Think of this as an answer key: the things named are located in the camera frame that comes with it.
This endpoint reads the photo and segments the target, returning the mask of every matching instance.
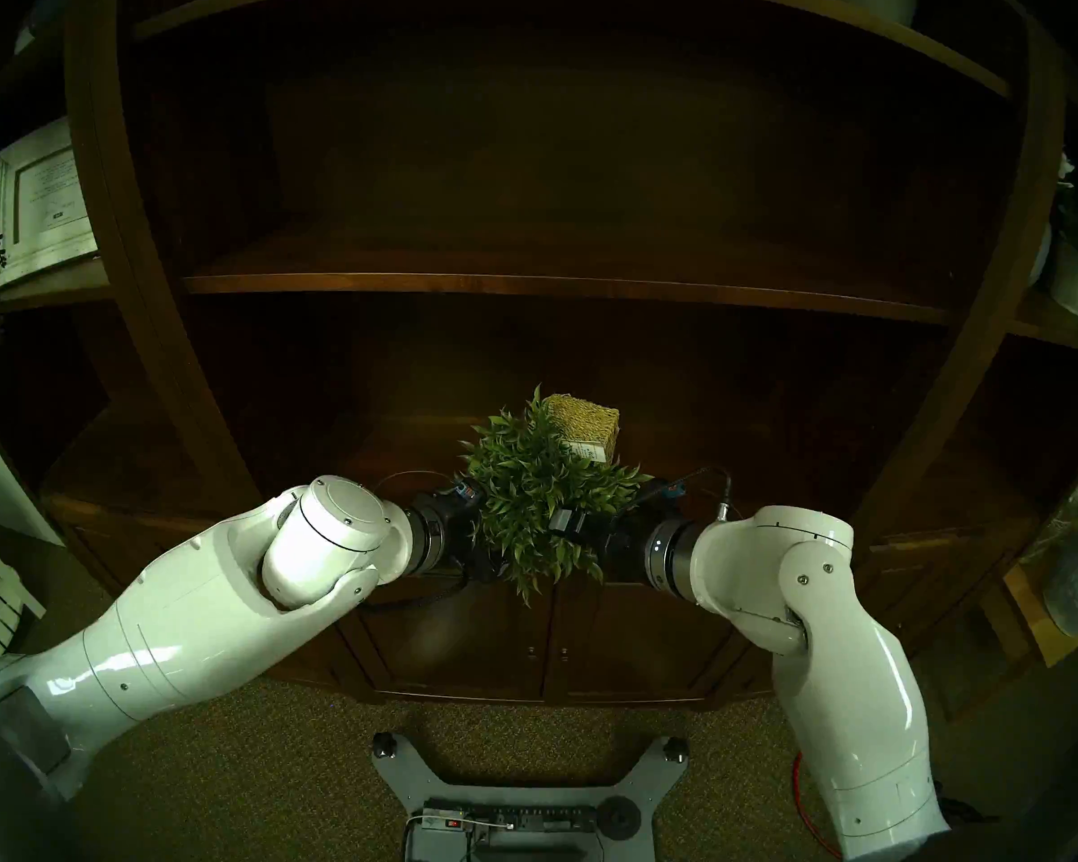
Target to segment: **wire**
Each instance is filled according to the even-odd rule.
[[[812,837],[818,842],[818,845],[828,851],[834,859],[843,858],[834,847],[827,843],[827,839],[818,833],[818,829],[814,826],[810,817],[802,810],[802,794],[799,792],[799,769],[802,766],[802,751],[794,755],[794,765],[791,767],[791,790],[794,792],[794,808],[799,811],[799,818],[802,819],[802,824],[806,826],[806,830],[811,832]]]
[[[375,487],[371,488],[371,492],[373,495],[378,495],[379,488],[382,488],[390,479],[399,478],[399,476],[419,476],[420,474],[421,476],[440,476],[442,479],[446,479],[447,482],[452,481],[452,476],[446,476],[442,472],[437,472],[434,469],[404,469],[402,472],[392,472],[389,476],[383,476],[383,478],[375,483]]]
[[[416,816],[413,816],[413,817],[412,816],[409,817],[407,820],[406,820],[407,821],[406,824],[412,824],[412,822],[415,822],[416,819],[444,819],[447,822],[450,822],[450,821],[451,822],[455,822],[455,821],[456,822],[460,822],[461,821],[465,825],[483,825],[484,828],[501,828],[505,831],[514,831],[515,830],[515,828],[514,828],[515,825],[505,825],[505,824],[499,823],[498,821],[494,821],[494,822],[493,821],[488,821],[488,822],[487,821],[483,821],[482,822],[482,821],[479,821],[478,819],[455,819],[455,816],[451,816],[451,817],[450,816],[445,816],[445,817],[444,816],[440,816],[440,817],[439,816],[434,816],[434,817],[433,816],[429,816],[429,817],[428,816],[424,816],[423,817],[423,816],[416,815]]]
[[[439,816],[434,816],[434,817],[433,816],[429,816],[428,817],[428,816],[424,816],[424,815],[417,812],[413,817],[409,816],[406,818],[406,821],[404,821],[404,823],[403,823],[403,839],[400,842],[400,848],[399,848],[399,859],[400,859],[400,862],[407,862],[407,860],[406,860],[407,859],[407,854],[406,854],[407,853],[407,843],[409,843],[407,838],[412,834],[412,829],[415,826],[415,822],[419,821],[420,819],[445,819],[448,822],[450,821],[451,822],[455,822],[455,821],[456,822],[460,822],[461,821],[466,825],[484,825],[485,828],[502,828],[502,829],[507,829],[508,831],[514,831],[515,830],[515,828],[514,828],[515,825],[501,825],[497,821],[494,821],[494,822],[493,821],[488,821],[488,822],[487,821],[483,821],[482,822],[482,821],[476,821],[475,819],[453,819],[453,817],[450,817],[450,816],[445,816],[445,817],[444,816],[440,816],[440,817]],[[465,853],[465,856],[466,856],[467,859],[470,859],[471,858],[471,832],[470,831],[467,832],[467,840],[468,840],[468,848],[467,848],[467,853]]]
[[[415,821],[415,817],[412,817],[403,823],[403,839],[399,844],[399,862],[407,862],[407,838],[412,835],[412,822]]]
[[[447,589],[440,589],[438,593],[432,593],[430,597],[411,597],[410,599],[392,599],[390,602],[361,602],[356,606],[356,610],[360,612],[370,612],[375,615],[379,612],[399,612],[405,608],[423,608],[424,606],[434,604],[436,602],[441,602],[447,597],[454,597],[464,587],[468,585],[469,576],[467,568],[464,567],[462,562],[459,562],[459,580],[452,584]]]
[[[695,476],[701,476],[704,472],[718,472],[719,474],[721,474],[723,476],[723,478],[727,481],[727,484],[723,486],[723,497],[721,497],[720,500],[723,503],[727,503],[727,505],[733,505],[731,503],[731,474],[730,474],[730,472],[728,472],[728,470],[725,470],[723,467],[711,464],[711,465],[706,465],[706,467],[699,467],[693,472],[688,472],[681,478],[676,478],[674,482],[666,483],[666,485],[660,485],[658,487],[652,487],[650,490],[644,490],[644,492],[641,492],[641,495],[636,495],[632,499],[632,501],[630,503],[626,503],[626,504],[620,506],[619,511],[617,513],[614,513],[613,516],[611,516],[611,523],[614,524],[619,519],[619,517],[621,515],[623,515],[625,512],[627,512],[628,510],[633,510],[635,506],[639,505],[640,503],[646,503],[648,500],[652,499],[652,497],[657,497],[658,495],[663,493],[663,490],[666,490],[668,487],[674,487],[676,485],[681,484],[682,482],[687,482],[687,479],[689,479],[689,478],[694,478]]]

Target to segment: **wicker box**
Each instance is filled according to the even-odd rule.
[[[579,456],[609,463],[619,440],[619,412],[571,395],[550,395],[547,403],[563,437]]]

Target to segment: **framed certificate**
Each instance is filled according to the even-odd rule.
[[[0,286],[96,252],[68,117],[0,152]]]

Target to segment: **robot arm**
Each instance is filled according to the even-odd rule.
[[[81,634],[0,657],[0,719],[57,735],[64,753],[32,762],[70,797],[135,724],[235,690],[438,556],[413,519],[321,476],[219,522],[151,562]]]
[[[553,529],[603,558],[641,558],[650,585],[774,654],[775,694],[845,859],[903,859],[946,831],[925,705],[900,642],[855,594],[851,526],[796,506],[706,526],[663,515],[591,526],[564,511]]]

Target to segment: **caster wheel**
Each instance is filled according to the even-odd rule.
[[[381,760],[396,755],[396,736],[391,733],[375,733],[371,739],[371,753]]]
[[[686,738],[671,738],[663,745],[663,756],[671,763],[687,763],[691,749]]]
[[[607,797],[595,810],[595,826],[609,840],[630,840],[639,833],[642,814],[625,796]]]

